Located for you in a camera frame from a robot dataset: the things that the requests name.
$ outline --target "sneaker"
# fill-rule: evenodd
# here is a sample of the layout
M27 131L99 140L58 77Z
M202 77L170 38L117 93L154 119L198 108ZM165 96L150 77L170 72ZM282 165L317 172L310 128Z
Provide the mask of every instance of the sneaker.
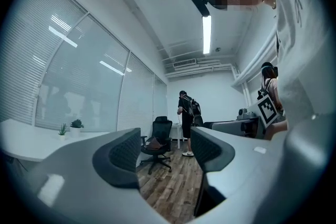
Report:
M189 157L193 157L194 153L192 151L187 151L187 152L183 152L182 153L183 156L189 156Z

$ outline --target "plant pot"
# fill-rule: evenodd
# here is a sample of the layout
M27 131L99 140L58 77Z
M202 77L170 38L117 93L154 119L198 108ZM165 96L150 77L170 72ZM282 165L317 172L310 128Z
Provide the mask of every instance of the plant pot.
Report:
M71 133L71 136L74 137L74 138L78 138L79 135L80 135L80 128L73 128L73 127L70 127L70 133Z

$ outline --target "black shirt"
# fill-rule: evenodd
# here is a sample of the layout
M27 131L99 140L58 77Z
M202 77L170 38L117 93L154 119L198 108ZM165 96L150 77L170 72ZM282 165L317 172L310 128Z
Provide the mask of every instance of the black shirt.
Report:
M188 98L190 101L192 100L191 97L185 95L184 97ZM192 122L192 116L189 115L188 112L188 109L189 109L189 106L190 106L190 101L187 101L183 98L180 98L180 100L178 101L178 107L183 107L183 111L182 111L182 125L190 125L191 122Z

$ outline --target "hair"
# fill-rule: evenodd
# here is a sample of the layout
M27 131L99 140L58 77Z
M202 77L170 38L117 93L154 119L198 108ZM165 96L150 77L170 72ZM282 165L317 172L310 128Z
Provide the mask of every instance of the hair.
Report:
M265 80L266 79L276 79L277 76L274 73L274 66L270 63L270 62L264 62L261 65L261 68L263 68L261 70L261 74L263 76L263 83L265 85Z

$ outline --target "office chair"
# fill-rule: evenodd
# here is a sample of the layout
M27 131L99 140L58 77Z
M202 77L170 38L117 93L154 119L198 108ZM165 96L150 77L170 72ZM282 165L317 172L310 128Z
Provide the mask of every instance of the office chair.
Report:
M160 148L159 150L155 151L155 150L148 150L147 148L145 148L145 145L146 145L145 138L147 136L141 137L142 139L141 152L153 156L152 158L149 158L149 159L146 159L140 162L140 165L142 165L143 163L153 162L148 171L149 175L152 173L152 170L157 163L160 163L168 167L169 172L172 171L171 166L163 162L164 160L170 161L170 157L166 157L164 156L164 154L171 150L171 140L172 139L169 137L169 134L172 128L172 124L173 122L169 121L166 116L157 117L155 121L153 122L153 131L152 131L151 137L158 138L160 143L163 145L162 148Z

